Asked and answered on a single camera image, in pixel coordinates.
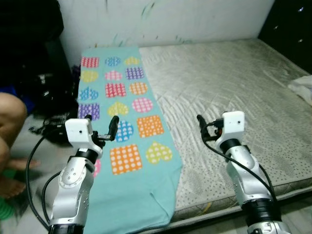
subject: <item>bare foot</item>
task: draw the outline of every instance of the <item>bare foot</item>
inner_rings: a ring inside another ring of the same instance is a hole
[[[25,189],[25,184],[0,175],[0,197],[5,199],[14,197]]]
[[[6,169],[13,169],[17,171],[24,171],[26,169],[27,159],[26,158],[11,158],[5,165]],[[40,165],[40,161],[31,160],[29,168],[35,168]]]

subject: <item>mattress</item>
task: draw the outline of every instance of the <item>mattress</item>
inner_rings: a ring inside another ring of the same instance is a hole
[[[169,227],[240,210],[224,159],[201,141],[197,114],[209,121],[244,111],[243,143],[270,175],[278,198],[311,191],[312,110],[287,88],[307,72],[257,39],[145,47],[140,53],[183,161]]]

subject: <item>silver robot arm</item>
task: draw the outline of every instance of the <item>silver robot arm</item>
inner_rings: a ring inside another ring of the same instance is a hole
[[[105,140],[114,140],[119,118],[114,116],[107,135],[92,130],[91,116],[65,123],[69,142],[77,149],[58,177],[58,193],[53,203],[49,234],[82,234],[89,208],[95,162],[102,157]]]
[[[242,111],[225,112],[221,119],[206,124],[198,115],[203,141],[215,141],[216,149],[241,163],[264,180],[258,160],[247,146],[241,145],[245,115]],[[207,127],[214,126],[216,136]],[[290,234],[282,222],[279,207],[269,190],[252,174],[232,161],[227,161],[227,172],[233,182],[236,199],[247,215],[248,234]]]

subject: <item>person's leg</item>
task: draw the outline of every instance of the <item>person's leg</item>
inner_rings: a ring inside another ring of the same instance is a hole
[[[5,168],[19,169],[25,160],[9,159],[10,148],[18,136],[27,111],[24,103],[17,97],[0,93],[0,196],[9,198],[21,193],[25,185],[19,181],[2,176]]]

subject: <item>teal blanket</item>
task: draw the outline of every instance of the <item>teal blanket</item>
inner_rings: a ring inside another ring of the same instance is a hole
[[[124,234],[167,225],[175,210],[182,167],[154,99],[137,47],[83,52],[78,117],[108,132],[120,122],[96,162],[86,234]]]

